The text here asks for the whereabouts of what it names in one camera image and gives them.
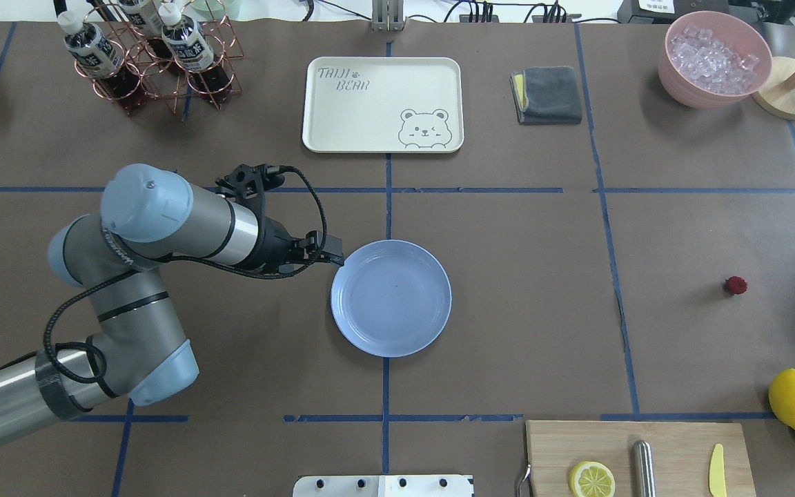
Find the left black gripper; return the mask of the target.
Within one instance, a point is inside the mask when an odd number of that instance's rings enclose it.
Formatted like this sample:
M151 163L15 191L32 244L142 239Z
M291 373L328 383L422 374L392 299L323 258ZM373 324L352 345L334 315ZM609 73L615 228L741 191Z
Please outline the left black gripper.
M256 273L290 273L297 264L313 262L344 266L343 242L322 231L310 231L305 238L287 232L283 224L265 217L262 235L253 249L253 270Z

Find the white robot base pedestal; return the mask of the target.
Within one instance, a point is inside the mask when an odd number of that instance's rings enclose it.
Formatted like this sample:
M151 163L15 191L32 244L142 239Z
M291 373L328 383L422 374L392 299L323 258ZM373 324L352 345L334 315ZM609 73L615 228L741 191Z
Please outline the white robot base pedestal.
M293 496L473 496L473 477L461 474L306 476Z

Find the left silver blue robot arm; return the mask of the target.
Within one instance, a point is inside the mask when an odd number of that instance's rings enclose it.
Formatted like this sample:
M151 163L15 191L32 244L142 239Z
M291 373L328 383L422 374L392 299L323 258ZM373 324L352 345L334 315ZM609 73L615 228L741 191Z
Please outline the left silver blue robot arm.
M300 170L241 164L211 192L148 164L123 167L99 211L48 245L54 273L81 292L53 312L36 351L0 367L0 446L121 396L161 402L196 380L195 353L160 274L165 264L259 280L342 265L342 242L325 224L295 237L267 217L265 194L285 173Z

